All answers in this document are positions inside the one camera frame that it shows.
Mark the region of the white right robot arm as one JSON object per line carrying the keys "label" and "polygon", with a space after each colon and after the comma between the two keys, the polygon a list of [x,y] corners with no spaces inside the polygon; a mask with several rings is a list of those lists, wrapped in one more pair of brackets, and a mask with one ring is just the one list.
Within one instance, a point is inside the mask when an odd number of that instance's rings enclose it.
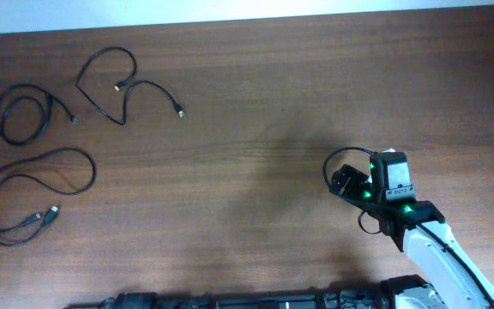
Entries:
{"label": "white right robot arm", "polygon": [[369,172],[343,165],[323,179],[331,194],[377,220],[425,274],[381,282],[382,308],[494,308],[494,286],[462,250],[444,215],[419,201],[407,157],[393,149],[369,151]]}

